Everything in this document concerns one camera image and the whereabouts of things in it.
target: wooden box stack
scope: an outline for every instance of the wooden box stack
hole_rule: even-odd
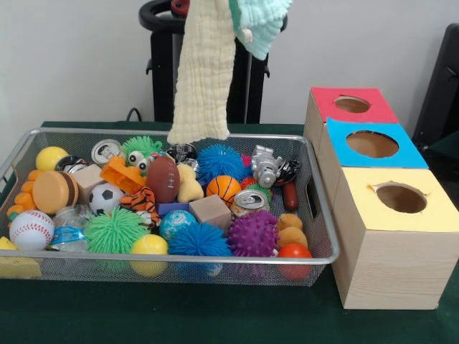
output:
[[[311,89],[304,135],[339,233],[344,308],[435,309],[459,257],[459,213],[381,92]]]

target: metal basket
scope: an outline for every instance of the metal basket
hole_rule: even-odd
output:
[[[135,135],[149,135],[154,140],[162,141],[167,147],[167,133],[156,131],[40,128],[25,134],[0,168],[0,176],[6,182],[0,195],[0,235],[8,236],[6,210],[14,203],[14,197],[20,192],[28,173],[35,168],[35,157],[41,149],[57,145],[90,161],[91,148],[98,141],[113,138],[124,142]],[[215,143],[221,141],[206,139],[195,146],[199,151]],[[303,230],[308,238],[312,259],[0,250],[0,264],[6,264],[8,257],[34,258],[41,269],[41,277],[36,277],[40,280],[311,286],[326,264],[332,263],[339,255],[336,232],[312,145],[300,136],[243,134],[231,135],[224,144],[247,155],[251,154],[255,145],[263,145],[273,148],[277,156],[294,158],[302,163],[296,178],[300,202],[297,214],[304,223]],[[271,212],[276,216],[286,212],[280,188],[274,188]],[[129,262],[132,261],[147,261],[152,264],[167,262],[168,267],[159,276],[146,278],[131,269]],[[309,265],[311,273],[306,279],[292,281],[280,273],[281,264]],[[210,276],[212,272],[220,269],[221,272],[216,277]]]

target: green table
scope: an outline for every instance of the green table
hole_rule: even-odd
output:
[[[303,133],[300,125],[230,130]],[[0,290],[0,343],[459,343],[458,268],[435,311],[343,310],[330,267],[311,288],[2,280]]]

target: red lid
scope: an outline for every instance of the red lid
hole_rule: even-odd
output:
[[[172,0],[171,11],[179,16],[187,16],[189,8],[189,0]]]
[[[398,123],[397,116],[377,88],[312,87],[322,121]]]

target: silver robot toy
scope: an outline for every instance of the silver robot toy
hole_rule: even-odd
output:
[[[280,156],[274,158],[274,150],[256,145],[252,152],[253,178],[263,188],[270,188],[280,175],[279,167],[284,159]]]

